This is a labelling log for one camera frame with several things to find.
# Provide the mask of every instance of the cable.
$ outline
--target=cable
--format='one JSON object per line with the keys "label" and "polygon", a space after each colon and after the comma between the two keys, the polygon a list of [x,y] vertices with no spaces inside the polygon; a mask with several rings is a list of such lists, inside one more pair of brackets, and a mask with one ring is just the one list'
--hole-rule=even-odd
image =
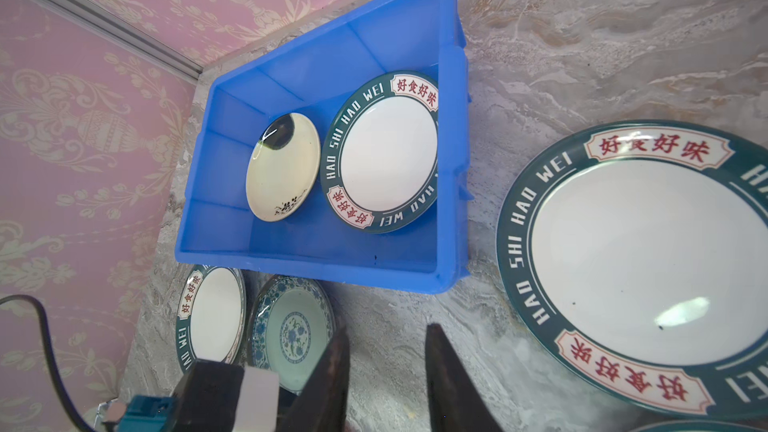
{"label": "cable", "polygon": [[51,382],[53,382],[53,389],[56,390],[58,401],[62,404],[64,412],[70,419],[72,424],[80,429],[81,432],[96,432],[91,429],[90,426],[80,417],[78,410],[74,408],[72,400],[67,394],[67,390],[64,389],[64,382],[62,382],[62,376],[58,372],[58,366],[56,365],[56,357],[53,355],[53,345],[51,344],[51,331],[48,330],[48,316],[45,314],[43,304],[39,300],[31,295],[8,295],[4,298],[0,298],[0,305],[10,301],[25,301],[32,304],[34,311],[38,313],[38,322],[40,323],[40,335],[43,340],[43,354],[45,355],[45,364],[48,366],[48,373],[51,375]]}

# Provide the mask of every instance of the tableware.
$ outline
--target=tableware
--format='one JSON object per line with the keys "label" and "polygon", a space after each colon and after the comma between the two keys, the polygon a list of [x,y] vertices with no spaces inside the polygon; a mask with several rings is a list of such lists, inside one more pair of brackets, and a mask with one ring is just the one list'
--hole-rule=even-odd
{"label": "tableware", "polygon": [[236,268],[195,265],[184,283],[176,317],[176,355],[183,371],[195,359],[231,364],[245,322],[243,274]]}
{"label": "tableware", "polygon": [[275,275],[262,288],[249,326],[251,365],[299,394],[336,330],[326,293],[308,278]]}
{"label": "tableware", "polygon": [[437,83],[418,72],[370,80],[344,103],[322,146],[322,191],[347,224],[407,226],[437,199]]}
{"label": "tableware", "polygon": [[293,214],[312,189],[320,166],[320,137],[299,113],[272,122],[254,147],[245,179],[248,206],[265,222]]}
{"label": "tableware", "polygon": [[666,413],[768,413],[768,151],[683,122],[592,127],[521,172],[509,300],[557,360]]}
{"label": "tableware", "polygon": [[631,432],[761,432],[760,429],[745,425],[727,424],[703,420],[678,420],[663,422],[634,429]]}

